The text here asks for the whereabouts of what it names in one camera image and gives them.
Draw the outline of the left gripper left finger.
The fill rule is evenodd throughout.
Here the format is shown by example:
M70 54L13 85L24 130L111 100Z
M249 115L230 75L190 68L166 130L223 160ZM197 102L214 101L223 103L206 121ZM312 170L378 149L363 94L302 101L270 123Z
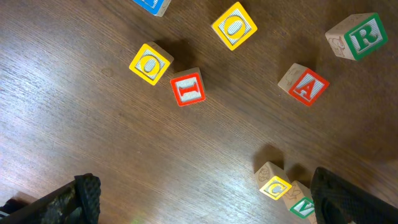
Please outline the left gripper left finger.
M76 175L75 180L18 210L10 211L10 203L5 203L1 207L1 223L97 224L100 186L100 178L91 173Z

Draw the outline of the green V letter block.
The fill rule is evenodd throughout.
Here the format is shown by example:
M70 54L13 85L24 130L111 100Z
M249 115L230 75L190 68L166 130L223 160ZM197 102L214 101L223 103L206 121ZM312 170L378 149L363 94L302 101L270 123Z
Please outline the green V letter block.
M297 180L292 182L292 187L282 196L282 199L287 210L296 217L306 219L315 213L310 189Z

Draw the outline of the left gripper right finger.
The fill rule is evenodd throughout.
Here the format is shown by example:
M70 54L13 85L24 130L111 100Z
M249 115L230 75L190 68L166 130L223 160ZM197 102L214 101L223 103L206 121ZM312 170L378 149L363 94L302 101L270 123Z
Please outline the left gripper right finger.
M318 224L397 224L397 208L317 167L310 186Z

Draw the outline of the yellow C letter block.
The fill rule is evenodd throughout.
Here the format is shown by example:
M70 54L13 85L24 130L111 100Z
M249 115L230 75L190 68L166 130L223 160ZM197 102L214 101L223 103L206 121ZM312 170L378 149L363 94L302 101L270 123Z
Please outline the yellow C letter block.
M292 188L285 171L271 161L266 162L255 173L255 179L259 191L273 200L280 199Z

